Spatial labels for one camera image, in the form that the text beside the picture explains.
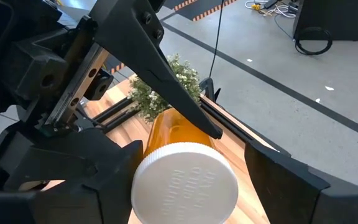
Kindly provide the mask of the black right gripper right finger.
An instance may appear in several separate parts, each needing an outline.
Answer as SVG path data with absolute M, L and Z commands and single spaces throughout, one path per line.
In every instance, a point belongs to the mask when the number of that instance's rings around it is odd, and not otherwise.
M 270 223 L 358 223 L 358 185 L 256 141 L 244 158 Z

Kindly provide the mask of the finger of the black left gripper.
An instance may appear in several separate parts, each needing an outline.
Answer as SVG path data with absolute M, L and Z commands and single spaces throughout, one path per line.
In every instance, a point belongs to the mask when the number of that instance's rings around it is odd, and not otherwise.
M 205 115 L 178 81 L 160 49 L 164 29 L 156 13 L 163 4 L 151 0 L 97 0 L 89 13 L 98 24 L 94 39 L 188 121 L 219 139 L 222 129 Z
M 34 128 L 13 124 L 0 135 L 0 187 L 92 176 L 104 163 L 111 164 L 120 150 L 96 128 L 46 137 Z

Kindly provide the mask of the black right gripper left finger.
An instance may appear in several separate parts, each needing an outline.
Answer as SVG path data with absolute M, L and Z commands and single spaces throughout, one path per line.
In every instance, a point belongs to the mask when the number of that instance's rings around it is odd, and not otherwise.
M 127 223 L 142 142 L 124 147 L 95 175 L 0 187 L 0 223 Z

